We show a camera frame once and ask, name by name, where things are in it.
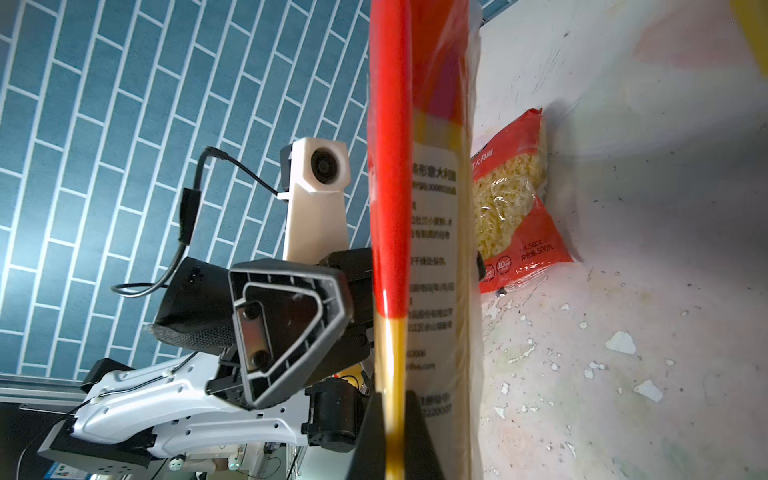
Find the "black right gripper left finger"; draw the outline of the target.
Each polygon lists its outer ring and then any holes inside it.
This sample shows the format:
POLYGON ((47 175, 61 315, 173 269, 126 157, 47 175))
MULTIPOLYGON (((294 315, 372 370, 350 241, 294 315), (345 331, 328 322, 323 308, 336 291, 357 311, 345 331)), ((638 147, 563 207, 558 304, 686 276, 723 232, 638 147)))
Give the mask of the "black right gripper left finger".
POLYGON ((357 437, 356 447, 346 475, 347 480, 384 480, 386 440, 382 395, 373 393, 357 437))

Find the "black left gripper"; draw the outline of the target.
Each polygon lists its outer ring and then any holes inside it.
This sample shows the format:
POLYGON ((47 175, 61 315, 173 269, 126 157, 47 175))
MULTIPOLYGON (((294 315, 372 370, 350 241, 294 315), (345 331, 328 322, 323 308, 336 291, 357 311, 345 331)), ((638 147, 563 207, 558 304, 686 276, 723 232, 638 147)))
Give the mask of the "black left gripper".
POLYGON ((260 259, 225 269, 186 258, 150 330, 162 343, 217 358, 206 396, 256 410, 302 394, 309 444, 348 452, 367 400, 334 376, 371 353, 372 283, 369 248, 333 252, 317 265, 260 259))

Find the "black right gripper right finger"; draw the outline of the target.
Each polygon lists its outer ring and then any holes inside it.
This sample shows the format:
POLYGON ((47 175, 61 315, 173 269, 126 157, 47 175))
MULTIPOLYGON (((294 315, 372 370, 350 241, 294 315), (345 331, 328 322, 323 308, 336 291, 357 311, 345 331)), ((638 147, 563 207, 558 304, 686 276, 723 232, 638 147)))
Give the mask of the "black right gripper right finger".
POLYGON ((436 454, 417 395, 406 392, 405 403, 405 479, 443 480, 436 454))

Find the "red macaroni bag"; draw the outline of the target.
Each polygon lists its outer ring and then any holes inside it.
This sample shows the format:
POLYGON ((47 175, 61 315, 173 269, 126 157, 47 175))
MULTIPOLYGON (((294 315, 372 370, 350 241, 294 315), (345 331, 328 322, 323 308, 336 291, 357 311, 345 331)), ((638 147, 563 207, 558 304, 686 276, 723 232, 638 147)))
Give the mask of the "red macaroni bag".
POLYGON ((475 236, 485 269, 481 293, 519 286, 574 261, 543 202, 548 158, 541 109, 526 110, 471 163, 475 236))

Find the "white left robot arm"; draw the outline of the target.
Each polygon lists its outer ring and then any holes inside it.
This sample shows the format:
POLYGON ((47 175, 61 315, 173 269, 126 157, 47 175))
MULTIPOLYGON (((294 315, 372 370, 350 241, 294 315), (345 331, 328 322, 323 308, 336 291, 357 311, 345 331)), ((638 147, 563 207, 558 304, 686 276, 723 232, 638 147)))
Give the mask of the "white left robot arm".
POLYGON ((98 361, 85 400, 39 447, 53 462, 97 475, 172 469, 251 443, 350 453, 350 479, 381 479, 384 402, 374 376, 341 372, 376 352, 374 265, 368 248, 308 259, 217 267, 184 260, 154 327, 188 355, 145 369, 98 361))

